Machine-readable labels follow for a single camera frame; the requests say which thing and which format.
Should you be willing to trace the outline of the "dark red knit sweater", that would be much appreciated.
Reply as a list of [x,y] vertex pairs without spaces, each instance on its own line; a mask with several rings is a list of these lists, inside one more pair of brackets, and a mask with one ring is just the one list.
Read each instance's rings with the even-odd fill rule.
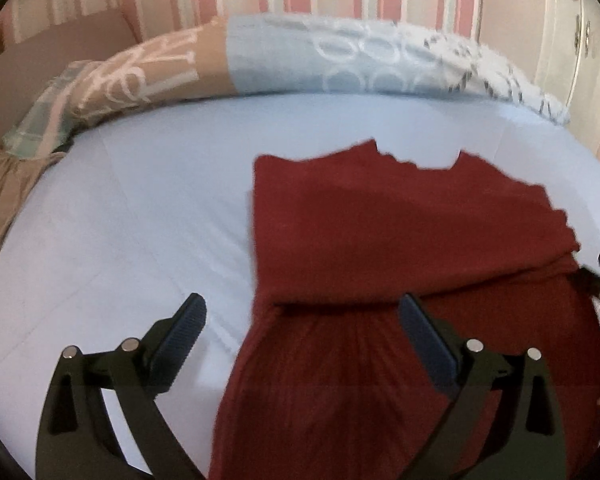
[[575,474],[600,440],[600,322],[579,244],[539,185],[460,153],[446,169],[374,142],[254,163],[257,290],[212,445],[213,479],[394,479],[448,406],[400,298],[491,351],[537,348]]

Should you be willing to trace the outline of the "white wardrobe with red dots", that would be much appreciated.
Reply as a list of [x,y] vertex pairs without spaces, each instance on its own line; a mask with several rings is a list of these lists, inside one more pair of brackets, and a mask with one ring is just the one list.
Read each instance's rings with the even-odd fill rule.
[[600,3],[545,0],[535,83],[568,108],[569,131],[600,156]]

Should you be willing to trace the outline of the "tan bed skirt fabric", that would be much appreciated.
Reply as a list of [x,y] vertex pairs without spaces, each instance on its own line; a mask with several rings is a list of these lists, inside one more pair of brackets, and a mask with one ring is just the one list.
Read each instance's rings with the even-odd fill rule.
[[20,159],[0,150],[0,251],[6,234],[42,174],[65,157],[64,153]]

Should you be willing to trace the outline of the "light blue bed sheet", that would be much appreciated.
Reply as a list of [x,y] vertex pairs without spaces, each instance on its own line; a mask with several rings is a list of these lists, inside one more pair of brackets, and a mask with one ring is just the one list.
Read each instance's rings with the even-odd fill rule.
[[196,292],[208,322],[157,403],[201,469],[250,324],[250,193],[261,154],[302,159],[374,140],[422,167],[474,153],[546,188],[579,260],[600,253],[600,162],[566,129],[493,101],[279,94],[176,104],[76,136],[43,174],[0,252],[0,439],[32,472],[61,351],[109,351]]

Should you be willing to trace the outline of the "brown headboard panel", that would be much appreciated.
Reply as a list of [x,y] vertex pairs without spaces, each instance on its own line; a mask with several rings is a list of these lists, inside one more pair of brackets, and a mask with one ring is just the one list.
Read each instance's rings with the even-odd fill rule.
[[0,141],[46,84],[73,61],[103,61],[135,46],[137,39],[119,10],[55,25],[0,55]]

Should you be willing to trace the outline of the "green plaid cloth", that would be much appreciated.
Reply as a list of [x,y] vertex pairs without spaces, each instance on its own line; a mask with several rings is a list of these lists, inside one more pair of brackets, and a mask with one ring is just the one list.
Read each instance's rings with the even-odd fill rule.
[[46,157],[64,145],[76,128],[71,97],[99,62],[76,61],[51,79],[23,118],[2,137],[3,150],[18,159]]

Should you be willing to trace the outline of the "blue and tan patterned pillow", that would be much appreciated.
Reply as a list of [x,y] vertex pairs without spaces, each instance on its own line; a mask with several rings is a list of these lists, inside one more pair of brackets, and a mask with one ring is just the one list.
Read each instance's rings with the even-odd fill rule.
[[498,52],[407,23],[311,14],[234,16],[169,32],[102,62],[74,64],[71,134],[176,101],[269,93],[407,94],[495,100],[565,125],[568,108]]

